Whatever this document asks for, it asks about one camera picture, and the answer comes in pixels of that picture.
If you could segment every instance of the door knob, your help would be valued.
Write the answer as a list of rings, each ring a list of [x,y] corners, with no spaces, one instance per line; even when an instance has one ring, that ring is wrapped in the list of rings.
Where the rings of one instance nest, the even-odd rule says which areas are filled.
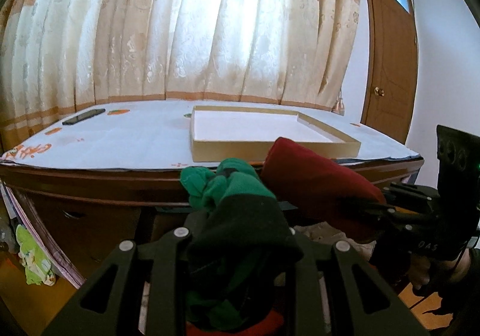
[[[373,90],[373,92],[379,97],[383,97],[385,95],[385,91],[380,87],[375,87],[375,90]]]

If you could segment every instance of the wooden door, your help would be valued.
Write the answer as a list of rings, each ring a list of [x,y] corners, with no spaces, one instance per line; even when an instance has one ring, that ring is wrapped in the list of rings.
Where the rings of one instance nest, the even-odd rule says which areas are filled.
[[[362,122],[404,144],[417,87],[414,17],[397,0],[371,0],[369,7],[373,56]]]

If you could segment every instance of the cloth bundle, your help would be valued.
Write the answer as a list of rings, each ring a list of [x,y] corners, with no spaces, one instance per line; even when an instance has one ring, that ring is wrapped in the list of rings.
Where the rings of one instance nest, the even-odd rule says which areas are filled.
[[[187,320],[201,330],[245,330],[270,313],[274,278],[302,250],[275,196],[245,161],[226,159],[216,173],[185,168],[181,183],[190,205],[208,211],[187,247]]]

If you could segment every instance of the white wall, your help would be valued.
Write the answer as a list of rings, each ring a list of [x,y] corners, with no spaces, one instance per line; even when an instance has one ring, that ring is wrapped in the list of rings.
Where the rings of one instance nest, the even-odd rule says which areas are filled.
[[[358,14],[357,34],[353,42],[352,54],[342,84],[345,118],[353,123],[359,123],[362,118],[363,101],[365,100],[365,89],[367,86],[370,49],[367,0],[360,0]]]
[[[436,187],[436,126],[480,135],[480,28],[463,0],[414,7],[418,84],[406,145],[425,159],[417,184]]]

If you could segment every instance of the table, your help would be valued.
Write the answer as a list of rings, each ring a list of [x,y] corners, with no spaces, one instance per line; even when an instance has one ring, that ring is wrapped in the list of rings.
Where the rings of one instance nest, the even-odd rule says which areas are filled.
[[[22,220],[27,220],[27,228],[74,286],[80,286],[123,239],[146,242],[182,224],[185,215],[172,213],[159,219],[156,208],[188,206],[179,172],[185,166],[201,163],[191,161],[185,124],[189,123],[187,115],[193,106],[202,103],[205,104],[146,101],[101,105],[107,112],[117,114],[94,117],[74,125],[76,128],[54,124],[4,155],[7,160],[0,162],[0,178],[6,185],[4,201],[19,210]],[[333,113],[293,109],[360,140],[362,147],[357,159],[339,163],[349,165],[379,187],[395,180],[413,179],[423,164],[419,155],[371,128],[348,123]],[[129,114],[135,115],[127,120]],[[154,129],[140,131],[145,126]],[[120,144],[117,148],[115,139]],[[155,140],[157,148],[148,150],[157,152],[146,154],[146,145]],[[136,145],[130,152],[125,147],[129,143]],[[46,144],[51,146],[44,150]],[[216,163],[205,165],[214,168]],[[261,170],[262,164],[254,166]]]

